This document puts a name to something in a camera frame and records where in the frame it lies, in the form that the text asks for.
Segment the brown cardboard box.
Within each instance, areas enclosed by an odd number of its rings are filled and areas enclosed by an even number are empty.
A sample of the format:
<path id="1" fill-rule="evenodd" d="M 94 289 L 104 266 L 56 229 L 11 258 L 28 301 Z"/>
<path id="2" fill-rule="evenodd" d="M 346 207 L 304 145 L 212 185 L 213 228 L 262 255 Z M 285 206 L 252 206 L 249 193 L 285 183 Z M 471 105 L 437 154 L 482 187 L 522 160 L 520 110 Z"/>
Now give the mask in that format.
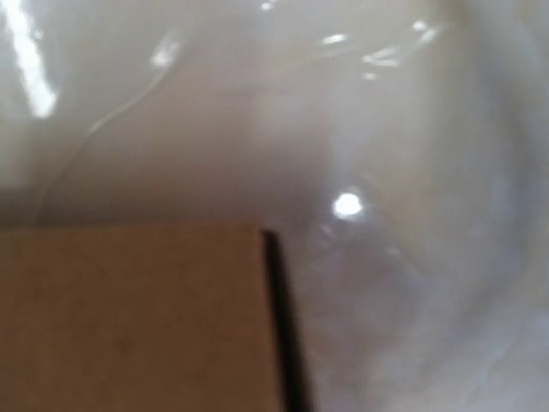
<path id="1" fill-rule="evenodd" d="M 278 236 L 235 223 L 1 233 L 4 411 L 309 411 Z"/>

